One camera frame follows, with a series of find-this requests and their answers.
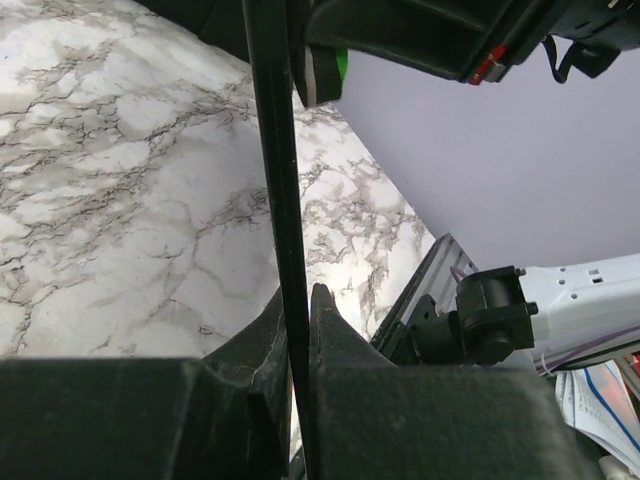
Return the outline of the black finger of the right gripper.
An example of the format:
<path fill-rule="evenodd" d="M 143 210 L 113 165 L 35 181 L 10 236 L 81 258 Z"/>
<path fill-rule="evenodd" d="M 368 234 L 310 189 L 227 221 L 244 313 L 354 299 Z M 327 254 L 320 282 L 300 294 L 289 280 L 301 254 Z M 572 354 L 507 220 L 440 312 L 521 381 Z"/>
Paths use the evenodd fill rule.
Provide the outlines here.
<path fill-rule="evenodd" d="M 305 37 L 457 80 L 492 23 L 491 1 L 321 1 Z"/>

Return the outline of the green black whiteboard eraser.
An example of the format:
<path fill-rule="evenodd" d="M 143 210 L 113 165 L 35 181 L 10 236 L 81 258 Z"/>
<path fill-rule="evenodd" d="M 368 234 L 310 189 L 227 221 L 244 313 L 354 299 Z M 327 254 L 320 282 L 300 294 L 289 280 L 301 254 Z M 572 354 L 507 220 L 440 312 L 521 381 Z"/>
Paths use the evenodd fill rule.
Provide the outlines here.
<path fill-rule="evenodd" d="M 291 54 L 291 65 L 298 95 L 306 108 L 342 97 L 348 72 L 346 49 L 300 45 Z"/>

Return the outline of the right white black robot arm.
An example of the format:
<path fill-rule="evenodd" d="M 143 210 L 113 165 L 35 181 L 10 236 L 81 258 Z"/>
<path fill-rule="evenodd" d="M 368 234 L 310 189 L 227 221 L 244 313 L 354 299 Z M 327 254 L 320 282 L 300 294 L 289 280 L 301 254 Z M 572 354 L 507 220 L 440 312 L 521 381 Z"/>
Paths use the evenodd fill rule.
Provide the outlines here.
<path fill-rule="evenodd" d="M 551 74 L 588 77 L 639 46 L 635 1 L 302 1 L 306 105 L 335 99 L 326 51 L 350 49 L 436 77 L 499 82 L 537 46 Z M 553 268 L 478 271 L 439 239 L 372 345 L 398 365 L 493 366 L 517 351 L 539 375 L 585 368 L 639 347 L 635 255 Z"/>

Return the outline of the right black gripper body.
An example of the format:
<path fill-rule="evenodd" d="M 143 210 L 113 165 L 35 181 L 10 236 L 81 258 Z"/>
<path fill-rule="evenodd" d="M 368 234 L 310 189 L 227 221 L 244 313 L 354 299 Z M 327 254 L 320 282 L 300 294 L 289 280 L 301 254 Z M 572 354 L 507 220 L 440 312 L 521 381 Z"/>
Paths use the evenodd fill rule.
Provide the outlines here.
<path fill-rule="evenodd" d="M 476 44 L 457 81 L 497 83 L 541 45 L 553 79 L 575 69 L 594 79 L 624 51 L 639 48 L 637 1 L 510 1 Z"/>

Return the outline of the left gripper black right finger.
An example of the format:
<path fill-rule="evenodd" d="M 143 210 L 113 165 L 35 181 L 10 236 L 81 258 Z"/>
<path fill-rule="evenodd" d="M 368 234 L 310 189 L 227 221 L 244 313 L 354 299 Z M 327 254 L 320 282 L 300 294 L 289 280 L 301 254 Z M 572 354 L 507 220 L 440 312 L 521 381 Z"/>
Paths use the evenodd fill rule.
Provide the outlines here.
<path fill-rule="evenodd" d="M 596 479 L 551 387 L 523 370 L 400 367 L 311 293 L 311 479 Z"/>

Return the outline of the white whiteboard with red writing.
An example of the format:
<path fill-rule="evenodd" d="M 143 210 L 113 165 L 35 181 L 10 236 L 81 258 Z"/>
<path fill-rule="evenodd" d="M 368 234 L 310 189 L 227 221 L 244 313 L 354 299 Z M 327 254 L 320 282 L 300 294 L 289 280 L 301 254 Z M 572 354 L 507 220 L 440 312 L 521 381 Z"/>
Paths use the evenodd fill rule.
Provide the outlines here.
<path fill-rule="evenodd" d="M 309 479 L 317 479 L 310 403 L 309 308 L 293 116 L 286 5 L 242 2 L 272 218 L 290 365 Z"/>

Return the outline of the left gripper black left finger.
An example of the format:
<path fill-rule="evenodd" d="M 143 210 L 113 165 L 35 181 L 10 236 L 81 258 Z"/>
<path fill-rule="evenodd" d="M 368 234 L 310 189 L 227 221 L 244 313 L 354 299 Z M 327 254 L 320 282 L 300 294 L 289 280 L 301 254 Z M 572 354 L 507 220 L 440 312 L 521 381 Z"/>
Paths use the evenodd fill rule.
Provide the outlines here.
<path fill-rule="evenodd" d="M 204 358 L 1 364 L 5 479 L 279 479 L 289 433 L 279 296 Z"/>

